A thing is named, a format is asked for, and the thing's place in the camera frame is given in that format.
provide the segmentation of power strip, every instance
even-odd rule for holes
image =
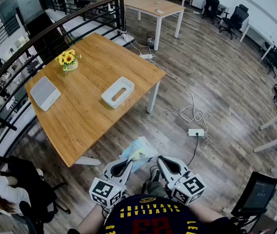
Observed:
[[[146,54],[146,55],[140,55],[140,57],[142,57],[143,59],[152,59],[153,55],[151,54]]]
[[[203,136],[203,129],[188,129],[188,136]]]

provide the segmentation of white shirt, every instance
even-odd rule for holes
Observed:
[[[0,197],[14,204],[15,213],[21,214],[20,202],[25,201],[30,206],[30,199],[27,191],[24,188],[13,188],[8,185],[8,179],[5,176],[0,176]],[[0,212],[6,215],[11,215],[0,209]]]

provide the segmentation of wooden table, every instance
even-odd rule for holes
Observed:
[[[165,73],[126,48],[96,33],[76,43],[81,54],[78,69],[65,74],[56,61],[50,62],[27,84],[26,90],[36,115],[58,154],[67,164],[99,165],[82,156],[149,90],[147,112],[151,112],[159,82]],[[46,76],[61,92],[44,112],[30,95],[31,88]],[[116,109],[101,98],[120,77],[135,84],[134,92]]]
[[[185,7],[166,0],[124,0],[124,4],[128,8],[138,11],[138,21],[140,21],[141,12],[157,18],[156,38],[155,38],[155,46],[154,46],[155,51],[158,50],[162,19],[176,13],[179,13],[179,17],[178,17],[178,24],[177,24],[176,33],[174,37],[178,38],[178,32],[181,26]],[[160,14],[156,12],[155,10],[157,9],[161,10],[163,13]]]

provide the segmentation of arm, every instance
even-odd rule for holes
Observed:
[[[80,234],[96,234],[99,232],[100,228],[104,225],[105,218],[102,215],[102,207],[96,204],[88,216],[80,223],[77,231]]]
[[[214,210],[200,204],[197,200],[190,203],[187,207],[202,223],[205,224],[209,224],[221,217],[224,217],[220,213],[217,213]]]

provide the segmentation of office chair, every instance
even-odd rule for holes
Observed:
[[[277,52],[274,51],[270,57],[269,57],[269,72],[267,74],[269,74],[271,71],[273,71],[274,73],[274,78],[276,77],[275,71],[274,71],[274,67],[276,67],[277,69]]]
[[[26,224],[28,226],[28,230],[30,234],[43,234],[43,224],[49,223],[53,220],[54,216],[57,214],[58,209],[63,212],[70,214],[69,209],[64,209],[57,202],[57,196],[55,194],[55,190],[60,187],[67,187],[68,184],[66,182],[60,183],[57,186],[51,188],[51,186],[44,181],[43,175],[44,172],[40,169],[36,169],[31,161],[23,160],[14,156],[10,156],[9,158],[0,157],[0,162],[8,164],[9,172],[1,172],[2,176],[14,176],[19,179],[19,174],[21,174],[24,169],[23,167],[27,167],[29,171],[29,178],[36,179],[36,187],[40,188],[42,192],[44,192],[45,198],[40,199],[40,201],[35,200],[32,201],[32,197],[29,195],[31,205],[35,207],[30,207],[30,205],[26,202],[20,203],[20,210],[23,216],[19,214],[12,214],[12,217],[15,218],[18,222],[22,224]],[[27,191],[29,186],[23,184],[17,184],[18,187],[24,188]]]
[[[215,24],[214,19],[217,19],[218,16],[220,16],[225,10],[225,8],[218,10],[219,4],[219,0],[206,0],[204,13],[202,14],[201,18],[208,17],[212,20],[212,24]]]
[[[236,6],[231,18],[227,18],[227,15],[229,13],[225,12],[226,16],[222,18],[222,20],[227,24],[227,28],[220,25],[219,31],[227,31],[228,33],[230,33],[231,40],[233,39],[233,35],[235,35],[237,38],[237,35],[235,34],[235,29],[239,30],[242,27],[242,23],[247,19],[247,17],[249,17],[247,11],[248,8],[241,4],[240,6]]]

